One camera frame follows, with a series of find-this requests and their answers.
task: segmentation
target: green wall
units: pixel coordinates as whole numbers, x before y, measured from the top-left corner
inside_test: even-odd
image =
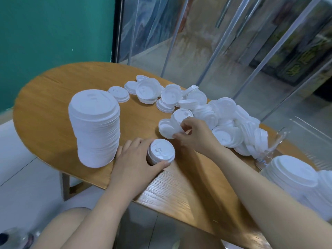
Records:
[[[38,74],[110,62],[114,0],[0,0],[0,112]]]

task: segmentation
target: oval tabletop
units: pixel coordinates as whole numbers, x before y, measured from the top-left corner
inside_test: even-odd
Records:
[[[77,156],[77,144],[68,116],[72,96],[82,90],[123,87],[136,75],[157,78],[165,86],[171,82],[141,69],[104,62],[74,63],[60,66],[35,77],[15,100],[13,120],[25,146],[53,168],[100,188],[109,184],[113,162],[93,169],[84,166]],[[120,103],[120,145],[128,139],[162,138],[158,122],[170,118],[156,106],[142,104],[130,95]],[[266,126],[261,126],[275,133]],[[223,173],[205,156],[180,147],[175,161],[160,173],[135,201],[157,212],[185,222],[243,248],[268,248],[264,236],[240,203]],[[310,163],[288,142],[283,154]],[[257,170],[251,157],[238,155]]]

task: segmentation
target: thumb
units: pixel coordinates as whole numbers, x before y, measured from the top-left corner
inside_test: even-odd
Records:
[[[189,138],[189,136],[185,133],[176,133],[176,134],[173,134],[172,137],[175,138],[175,139],[178,139],[181,142],[183,142],[187,138]]]
[[[151,169],[154,172],[154,176],[156,176],[158,173],[160,173],[161,171],[163,171],[163,169],[167,168],[171,163],[169,163],[168,161],[161,161],[155,165],[153,165],[151,167]]]

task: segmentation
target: wooden table leg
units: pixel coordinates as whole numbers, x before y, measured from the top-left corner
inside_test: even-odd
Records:
[[[62,198],[64,201],[67,201],[91,186],[89,183],[81,182],[73,187],[70,187],[70,176],[62,172],[60,172],[60,183],[62,188]]]

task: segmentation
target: person's right arm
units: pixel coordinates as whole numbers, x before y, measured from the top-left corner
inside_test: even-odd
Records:
[[[274,249],[332,248],[332,226],[222,146],[204,121],[188,117],[175,134],[218,165]]]

